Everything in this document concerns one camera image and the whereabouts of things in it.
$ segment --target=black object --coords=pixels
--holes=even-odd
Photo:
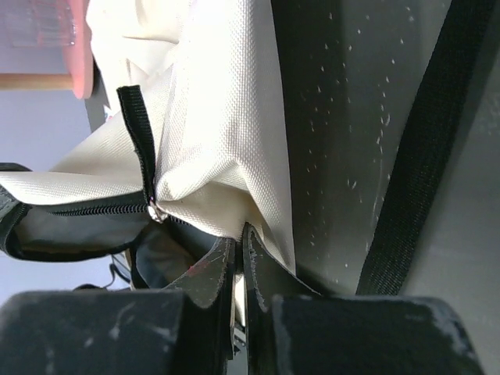
[[[449,307],[422,298],[322,298],[256,230],[214,249],[166,290],[24,293],[0,310],[0,373],[224,374],[243,253],[251,375],[481,374]]]
[[[468,132],[498,51],[500,3],[453,0],[399,145],[358,295],[405,282],[459,127]]]

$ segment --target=wooden leg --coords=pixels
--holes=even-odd
[[[0,90],[73,90],[69,74],[0,73]]]

